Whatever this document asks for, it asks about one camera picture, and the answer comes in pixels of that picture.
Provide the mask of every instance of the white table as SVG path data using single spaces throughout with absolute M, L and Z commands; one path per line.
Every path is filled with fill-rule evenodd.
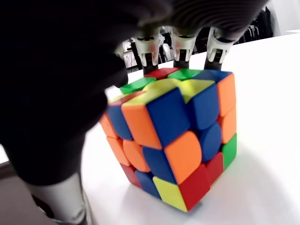
M 223 70 L 236 76 L 238 154 L 189 213 L 130 185 L 96 125 L 87 134 L 82 179 L 99 224 L 300 225 L 299 54 L 300 34 L 232 47 Z M 204 61 L 205 53 L 194 55 L 190 68 Z M 129 82 L 140 77 L 131 73 Z

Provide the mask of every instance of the white wall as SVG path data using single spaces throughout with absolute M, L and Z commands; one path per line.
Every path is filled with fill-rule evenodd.
M 300 29 L 300 0 L 271 0 L 267 7 L 272 14 L 274 36 L 291 34 L 286 31 Z

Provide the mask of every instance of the green sticker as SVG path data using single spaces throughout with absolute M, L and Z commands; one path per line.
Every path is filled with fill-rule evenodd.
M 237 150 L 237 134 L 235 134 L 230 141 L 225 144 L 222 148 L 222 153 L 224 156 L 224 170 L 229 166 L 229 164 L 234 160 Z
M 123 87 L 120 87 L 120 90 L 123 94 L 130 94 L 135 91 L 142 90 L 147 84 L 154 81 L 156 81 L 156 78 L 154 77 L 143 77 L 137 81 L 134 81 L 133 83 L 129 83 L 124 85 Z
M 168 78 L 176 78 L 178 80 L 185 81 L 187 79 L 191 79 L 193 76 L 196 76 L 201 71 L 202 70 L 198 69 L 180 69 L 168 75 Z

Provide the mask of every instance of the robotic hand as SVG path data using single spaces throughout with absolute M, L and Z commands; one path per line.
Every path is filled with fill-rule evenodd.
M 158 27 L 172 26 L 174 66 L 188 68 L 198 32 L 211 27 L 205 69 L 220 69 L 266 1 L 1 3 L 0 143 L 37 206 L 57 224 L 91 223 L 81 153 L 104 90 L 128 82 L 119 43 L 135 37 L 148 73 L 158 67 Z

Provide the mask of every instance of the rubik's cube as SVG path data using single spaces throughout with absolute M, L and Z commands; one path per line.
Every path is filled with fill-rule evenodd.
M 128 180 L 191 210 L 234 160 L 234 74 L 163 68 L 121 87 L 100 120 Z

